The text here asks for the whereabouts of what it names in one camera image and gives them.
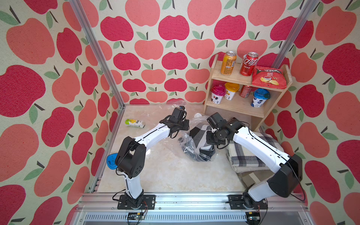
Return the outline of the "black white check scarf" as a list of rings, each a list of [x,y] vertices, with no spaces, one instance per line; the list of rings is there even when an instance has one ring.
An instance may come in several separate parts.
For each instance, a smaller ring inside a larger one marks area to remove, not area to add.
[[[215,146],[207,143],[208,131],[212,131],[210,125],[199,123],[179,139],[183,152],[193,161],[208,162],[215,155]]]

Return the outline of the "clear plastic vacuum bag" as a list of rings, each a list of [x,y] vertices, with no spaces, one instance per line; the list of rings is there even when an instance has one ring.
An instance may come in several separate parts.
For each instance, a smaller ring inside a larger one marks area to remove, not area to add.
[[[179,133],[176,133],[174,137],[168,137],[166,139],[163,139],[160,141],[161,144],[164,145],[166,150],[169,150],[171,153],[173,153],[175,156],[178,156],[180,158],[187,158],[191,161],[193,161],[190,157],[188,157],[182,150],[181,145],[179,143],[179,139],[182,137],[183,134],[189,132],[191,129],[193,129],[197,124],[199,123],[204,123],[206,125],[209,125],[208,121],[207,121],[207,116],[202,114],[202,117],[200,118],[195,118],[194,119],[194,115],[193,116],[187,116],[187,119],[189,119],[189,130],[188,131],[179,131]],[[208,162],[212,162],[217,154],[217,146],[215,146],[215,150],[216,153],[215,155],[212,157],[211,161]]]

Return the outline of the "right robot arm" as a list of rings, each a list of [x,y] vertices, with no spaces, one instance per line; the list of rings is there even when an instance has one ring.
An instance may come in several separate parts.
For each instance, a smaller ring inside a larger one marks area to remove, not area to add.
[[[247,148],[274,173],[269,179],[253,185],[242,194],[248,208],[268,197],[289,197],[302,180],[302,158],[282,152],[253,133],[243,122],[226,121],[219,113],[207,118],[213,129],[206,134],[208,144],[220,145],[233,141]]]

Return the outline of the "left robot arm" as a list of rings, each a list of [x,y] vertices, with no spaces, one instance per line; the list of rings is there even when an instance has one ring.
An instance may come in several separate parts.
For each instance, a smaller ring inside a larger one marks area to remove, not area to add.
[[[139,207],[143,202],[140,173],[144,169],[146,152],[161,140],[189,130],[189,120],[184,106],[174,108],[159,124],[136,138],[126,137],[115,159],[116,171],[125,177],[125,197],[129,203]]]

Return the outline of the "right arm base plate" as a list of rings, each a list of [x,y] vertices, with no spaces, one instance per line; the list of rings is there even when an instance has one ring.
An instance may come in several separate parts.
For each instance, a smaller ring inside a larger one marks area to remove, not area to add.
[[[228,195],[226,203],[230,205],[231,210],[251,210],[259,211],[268,209],[265,199],[256,202],[248,195]]]

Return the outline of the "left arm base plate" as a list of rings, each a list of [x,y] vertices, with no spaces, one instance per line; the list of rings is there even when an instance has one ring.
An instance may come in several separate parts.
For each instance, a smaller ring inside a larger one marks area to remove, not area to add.
[[[156,195],[140,195],[137,199],[124,194],[120,196],[118,210],[153,210],[155,209]]]

